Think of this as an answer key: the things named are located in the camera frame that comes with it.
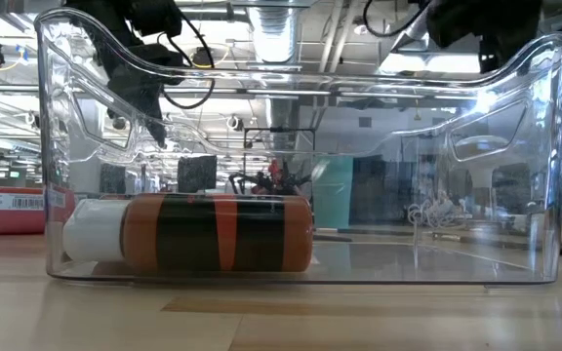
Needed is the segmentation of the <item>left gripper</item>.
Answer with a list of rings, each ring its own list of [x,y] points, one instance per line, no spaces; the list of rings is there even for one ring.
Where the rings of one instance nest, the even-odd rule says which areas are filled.
[[[171,52],[160,44],[145,44],[138,37],[139,34],[181,34],[183,13],[174,0],[65,0],[65,5],[101,22],[138,58],[157,65],[183,66],[182,54]],[[166,129],[161,123],[159,103],[163,86],[159,83],[177,85],[181,79],[155,79],[135,71],[112,52],[102,35],[91,29],[89,36],[95,45],[97,59],[109,78],[107,87],[147,116],[146,128],[159,146],[165,146]]]

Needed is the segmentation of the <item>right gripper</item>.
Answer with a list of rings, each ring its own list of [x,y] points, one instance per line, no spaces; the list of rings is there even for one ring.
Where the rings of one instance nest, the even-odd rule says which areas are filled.
[[[495,39],[503,47],[519,48],[536,36],[541,7],[542,0],[431,0],[426,27],[441,48],[467,34]],[[496,43],[480,42],[480,72],[499,67]]]

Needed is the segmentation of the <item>orange paint bottle black label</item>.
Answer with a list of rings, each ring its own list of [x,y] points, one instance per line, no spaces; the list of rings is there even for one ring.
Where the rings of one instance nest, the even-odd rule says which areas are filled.
[[[122,262],[141,274],[302,272],[312,211],[300,196],[144,193],[86,199],[62,230],[73,260]]]

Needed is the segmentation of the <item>clear plastic bin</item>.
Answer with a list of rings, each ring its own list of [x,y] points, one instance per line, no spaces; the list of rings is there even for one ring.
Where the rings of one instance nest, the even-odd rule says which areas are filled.
[[[245,64],[221,58],[209,41],[212,68],[196,68],[172,34],[152,34],[183,55],[183,66],[138,58],[99,21],[73,9],[41,14],[39,98],[45,190],[70,189],[75,209],[86,199],[130,200],[179,193],[181,158],[215,155],[214,189],[181,194],[235,194],[234,173],[268,174],[272,160],[311,175],[321,156],[353,158],[349,224],[317,228],[312,184],[301,187],[313,218],[313,247],[302,272],[141,274],[122,262],[77,261],[62,245],[65,222],[45,227],[47,271],[74,281],[246,280],[315,284],[533,285],[558,275],[562,224],[562,33],[538,37],[498,69],[484,73],[383,70],[370,75],[267,64],[255,49]],[[108,87],[90,30],[128,67],[162,84],[166,129],[159,146],[147,116]],[[165,88],[208,88],[170,95]],[[214,88],[429,94],[431,98],[218,95]],[[476,95],[472,100],[434,95]],[[493,172],[493,221],[472,218],[469,172],[454,145],[467,137],[508,140],[512,161]]]

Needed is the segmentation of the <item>large red paint bottle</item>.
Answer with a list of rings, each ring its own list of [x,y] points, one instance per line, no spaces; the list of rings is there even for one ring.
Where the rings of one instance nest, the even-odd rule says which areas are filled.
[[[49,222],[65,222],[75,208],[74,193],[67,188],[0,186],[0,235],[42,234]]]

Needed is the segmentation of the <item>black square panel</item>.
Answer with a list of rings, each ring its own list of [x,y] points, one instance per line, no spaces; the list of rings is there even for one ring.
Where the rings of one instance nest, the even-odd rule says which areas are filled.
[[[181,158],[178,162],[178,192],[196,193],[214,189],[218,158],[215,155]]]

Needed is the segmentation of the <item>teal plastic cup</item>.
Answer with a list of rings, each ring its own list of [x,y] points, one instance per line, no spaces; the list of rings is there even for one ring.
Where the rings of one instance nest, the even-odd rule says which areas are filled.
[[[349,224],[353,158],[321,156],[315,161],[311,174],[315,226],[345,229]]]

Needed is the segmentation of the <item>smooth silver ventilation duct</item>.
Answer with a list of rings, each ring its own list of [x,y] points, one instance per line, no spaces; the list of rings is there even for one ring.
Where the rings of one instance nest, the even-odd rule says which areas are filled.
[[[396,38],[391,52],[425,52],[429,44],[426,13],[420,14]]]

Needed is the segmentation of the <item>ribbed silver ventilation duct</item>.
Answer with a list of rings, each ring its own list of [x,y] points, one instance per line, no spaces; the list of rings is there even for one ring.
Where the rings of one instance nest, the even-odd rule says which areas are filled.
[[[248,16],[259,62],[294,64],[300,11],[288,7],[251,7]]]

